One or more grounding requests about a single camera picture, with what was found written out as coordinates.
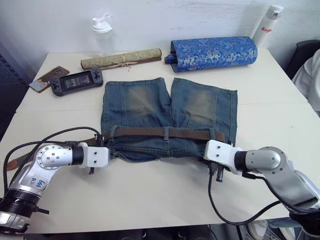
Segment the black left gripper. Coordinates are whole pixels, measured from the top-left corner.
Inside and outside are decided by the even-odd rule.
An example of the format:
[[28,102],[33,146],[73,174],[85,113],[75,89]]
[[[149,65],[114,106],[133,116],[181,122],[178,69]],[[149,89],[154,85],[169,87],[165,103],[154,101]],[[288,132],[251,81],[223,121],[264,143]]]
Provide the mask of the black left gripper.
[[105,168],[116,156],[117,154],[114,149],[90,146],[88,148],[89,174],[94,175],[95,169]]

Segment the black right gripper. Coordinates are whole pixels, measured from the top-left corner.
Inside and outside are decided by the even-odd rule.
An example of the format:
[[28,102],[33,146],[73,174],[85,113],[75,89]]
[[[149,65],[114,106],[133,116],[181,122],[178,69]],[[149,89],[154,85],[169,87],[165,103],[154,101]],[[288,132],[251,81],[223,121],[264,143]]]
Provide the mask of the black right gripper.
[[223,182],[223,173],[224,173],[224,166],[210,161],[208,164],[208,170],[209,170],[209,182],[212,182],[213,176],[216,174],[216,181],[219,183]]

